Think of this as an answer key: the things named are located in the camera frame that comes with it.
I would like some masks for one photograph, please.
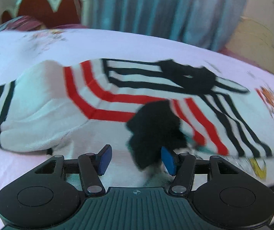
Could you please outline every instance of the blue curtain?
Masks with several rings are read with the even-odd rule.
[[[217,51],[235,30],[246,0],[95,0],[92,28],[181,41]]]

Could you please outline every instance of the red headboard panel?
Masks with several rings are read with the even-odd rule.
[[[33,16],[43,22],[47,28],[80,23],[74,0],[62,0],[56,12],[53,12],[47,0],[22,0],[17,16],[24,15]],[[4,11],[1,15],[1,22],[7,22],[10,19],[12,19],[10,13]]]

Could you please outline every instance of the blanket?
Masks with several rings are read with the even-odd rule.
[[[58,31],[31,34],[17,41],[31,38],[29,54],[15,50],[12,55],[36,61],[53,56],[45,53],[56,44],[59,56],[67,41],[76,49],[82,46]],[[57,56],[0,85],[0,148],[49,150],[73,159],[110,144],[113,159],[101,177],[106,188],[167,188],[173,178],[161,163],[162,146],[199,159],[217,154],[274,191],[274,120],[259,86],[229,80],[211,64],[164,58],[78,63],[80,53],[70,51],[66,66]],[[196,176],[193,189],[204,182]]]

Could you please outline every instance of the bed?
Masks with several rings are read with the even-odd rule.
[[[0,13],[1,21],[5,23],[20,15],[34,16],[47,27],[63,24],[85,26],[90,21],[91,0],[40,0],[44,8],[40,10],[33,1],[17,0],[12,7],[9,5]],[[189,64],[192,67],[204,66],[220,77],[245,85],[249,90],[256,89],[259,94],[259,110],[267,111],[266,113],[273,118],[274,124],[274,75],[222,54],[144,35],[80,28],[31,32],[4,30],[0,32],[0,85],[17,79],[27,69],[48,59],[67,67],[97,58],[138,62],[173,59],[177,63]],[[116,132],[111,130],[106,132],[104,137],[116,143],[113,139],[114,134]],[[100,141],[101,139],[97,140],[98,145],[103,144],[103,141]],[[134,175],[137,175],[139,171],[125,169],[126,160],[132,162],[129,152],[125,150],[122,148],[115,152],[108,172],[102,178],[106,188],[134,186]],[[73,156],[91,151],[97,152],[93,146],[85,145],[81,152],[76,152]],[[21,154],[0,149],[0,189],[49,157],[46,150]],[[267,160],[266,165],[270,167],[271,160]],[[253,170],[251,175],[259,180],[263,179],[261,176],[257,177]],[[274,184],[274,175],[262,182],[268,186]]]

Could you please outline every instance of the pillow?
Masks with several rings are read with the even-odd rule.
[[[19,16],[11,19],[0,25],[0,31],[3,30],[18,30],[18,31],[33,31],[46,29],[43,22],[38,21],[31,16]]]
[[[253,65],[253,66],[255,66],[255,67],[258,67],[258,68],[260,68],[260,69],[262,69],[262,70],[265,70],[265,71],[267,71],[267,72],[269,72],[269,73],[272,73],[271,71],[269,71],[269,70],[267,70],[267,69],[265,69],[265,68],[262,68],[256,61],[251,60],[251,59],[248,59],[248,58],[246,58],[246,57],[243,57],[243,56],[241,56],[241,55],[239,55],[239,54],[237,54],[237,53],[234,53],[234,52],[232,52],[231,50],[227,49],[226,47],[224,47],[224,48],[222,48],[221,50],[219,50],[218,53],[221,53],[221,54],[223,54],[223,55],[232,57],[232,58],[234,58],[234,59],[238,59],[238,60],[244,61],[244,62],[246,62],[246,63],[248,63],[248,64],[250,64],[250,65]]]
[[[65,25],[60,25],[60,26],[57,26],[57,27],[53,27],[53,28],[56,28],[56,29],[66,29],[66,28],[88,28],[82,24],[65,24]]]

